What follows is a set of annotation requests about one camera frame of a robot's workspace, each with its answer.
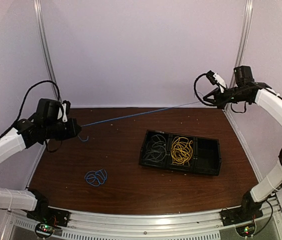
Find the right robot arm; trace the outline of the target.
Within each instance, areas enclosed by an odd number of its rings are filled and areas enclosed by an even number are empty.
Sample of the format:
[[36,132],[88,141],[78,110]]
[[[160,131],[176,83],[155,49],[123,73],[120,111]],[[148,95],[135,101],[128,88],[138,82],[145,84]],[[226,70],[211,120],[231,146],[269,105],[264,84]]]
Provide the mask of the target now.
[[255,81],[249,66],[233,69],[234,86],[211,70],[193,81],[193,95],[205,107],[225,110],[238,105],[230,118],[258,182],[242,196],[236,208],[240,220],[249,220],[262,204],[282,191],[282,96],[265,82]]

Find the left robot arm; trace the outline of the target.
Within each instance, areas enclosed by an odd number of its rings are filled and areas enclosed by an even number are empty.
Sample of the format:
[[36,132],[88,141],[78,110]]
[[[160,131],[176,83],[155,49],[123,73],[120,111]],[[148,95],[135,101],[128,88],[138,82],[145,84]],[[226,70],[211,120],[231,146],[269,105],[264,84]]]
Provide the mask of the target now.
[[[69,118],[71,103],[41,98],[35,113],[29,118],[17,115],[11,126],[0,135],[0,164],[11,156],[29,149],[35,144],[48,145],[49,140],[62,143],[75,138],[82,128],[75,118]],[[39,193],[29,190],[13,190],[0,187],[0,209],[23,210],[34,213],[42,222],[53,218],[53,211],[44,204]]]

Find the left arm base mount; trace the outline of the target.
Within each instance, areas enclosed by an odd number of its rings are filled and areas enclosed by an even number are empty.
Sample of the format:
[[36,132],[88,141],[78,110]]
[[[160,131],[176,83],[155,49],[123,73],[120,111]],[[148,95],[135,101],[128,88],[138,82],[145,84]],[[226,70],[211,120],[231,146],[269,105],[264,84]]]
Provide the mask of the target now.
[[70,212],[53,207],[43,207],[34,211],[23,210],[26,217],[47,224],[52,227],[67,227],[70,218]]

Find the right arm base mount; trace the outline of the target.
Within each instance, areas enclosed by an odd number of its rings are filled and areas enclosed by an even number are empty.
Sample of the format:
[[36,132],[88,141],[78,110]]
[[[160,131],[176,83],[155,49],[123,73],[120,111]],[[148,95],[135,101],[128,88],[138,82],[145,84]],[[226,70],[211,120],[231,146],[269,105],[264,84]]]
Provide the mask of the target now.
[[223,208],[219,212],[222,224],[223,226],[230,226],[252,221],[254,217],[260,218],[263,216],[261,207],[262,203],[247,208],[244,208],[243,206]]

